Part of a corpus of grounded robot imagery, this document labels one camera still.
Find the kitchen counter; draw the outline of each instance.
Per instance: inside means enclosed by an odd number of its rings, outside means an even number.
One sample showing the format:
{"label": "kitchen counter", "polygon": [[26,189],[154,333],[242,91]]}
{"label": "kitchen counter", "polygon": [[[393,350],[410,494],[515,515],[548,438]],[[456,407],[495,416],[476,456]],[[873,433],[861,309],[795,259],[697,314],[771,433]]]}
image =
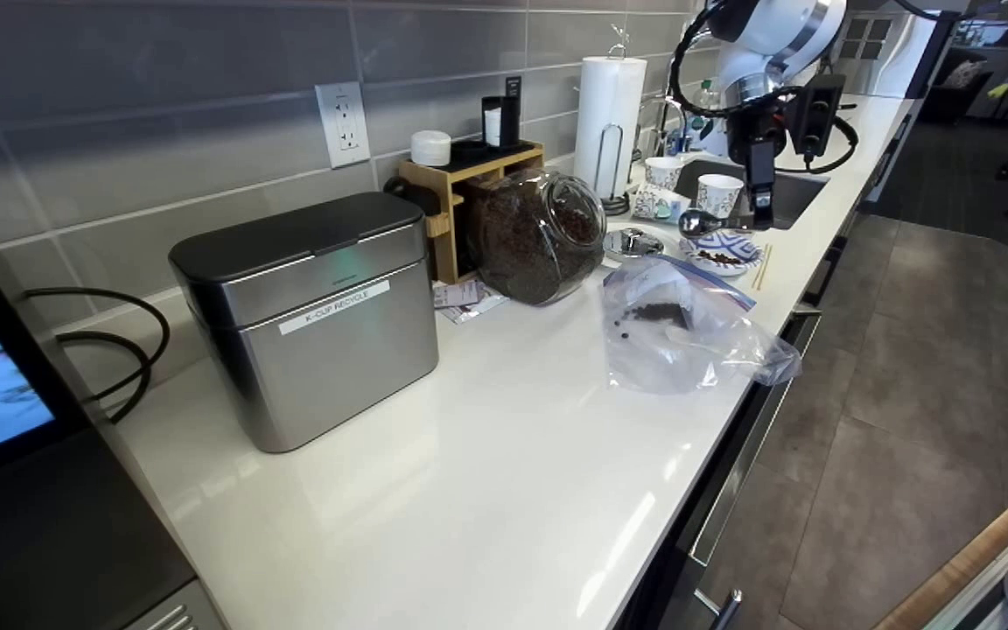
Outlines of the kitchen counter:
{"label": "kitchen counter", "polygon": [[[740,280],[768,328],[799,305],[908,113],[848,101],[866,135],[855,162],[790,231],[756,235],[768,269]],[[237,630],[608,626],[743,392],[614,388],[597,323],[597,277],[552,309],[438,318],[435,375],[289,456],[252,448],[209,360],[119,433]]]}

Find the electrical outlet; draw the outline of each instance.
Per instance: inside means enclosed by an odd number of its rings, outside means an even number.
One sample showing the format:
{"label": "electrical outlet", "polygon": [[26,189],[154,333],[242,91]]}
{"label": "electrical outlet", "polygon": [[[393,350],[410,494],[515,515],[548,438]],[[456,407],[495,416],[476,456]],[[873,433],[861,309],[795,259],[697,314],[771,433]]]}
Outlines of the electrical outlet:
{"label": "electrical outlet", "polygon": [[371,146],[369,146],[361,83],[316,83],[316,93],[321,109],[330,162],[336,169],[369,162]]}

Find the gray tile backsplash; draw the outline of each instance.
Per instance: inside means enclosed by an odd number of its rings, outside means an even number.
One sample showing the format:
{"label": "gray tile backsplash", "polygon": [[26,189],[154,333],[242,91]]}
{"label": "gray tile backsplash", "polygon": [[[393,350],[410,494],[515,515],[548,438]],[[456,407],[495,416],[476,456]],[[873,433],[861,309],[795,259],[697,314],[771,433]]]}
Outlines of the gray tile backsplash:
{"label": "gray tile backsplash", "polygon": [[[572,164],[582,57],[649,57],[653,113],[691,2],[0,0],[0,251],[22,282],[166,289],[177,237],[378,189],[412,130],[476,135],[508,74],[522,132]],[[331,80],[364,87],[369,164],[330,169]]]}

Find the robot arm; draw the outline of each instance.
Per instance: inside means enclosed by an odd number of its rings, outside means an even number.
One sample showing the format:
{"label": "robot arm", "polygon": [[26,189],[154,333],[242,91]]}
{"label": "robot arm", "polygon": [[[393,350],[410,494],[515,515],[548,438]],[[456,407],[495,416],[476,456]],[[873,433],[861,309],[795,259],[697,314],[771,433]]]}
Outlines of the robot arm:
{"label": "robot arm", "polygon": [[[677,46],[670,91],[681,109],[723,120],[727,158],[746,164],[756,227],[774,225],[774,158],[788,135],[811,162],[826,151],[835,127],[844,77],[811,77],[811,71],[820,71],[820,57],[835,38],[844,14],[848,0],[715,0]],[[721,109],[694,104],[679,83],[681,57],[699,27],[730,42],[715,63]]]}

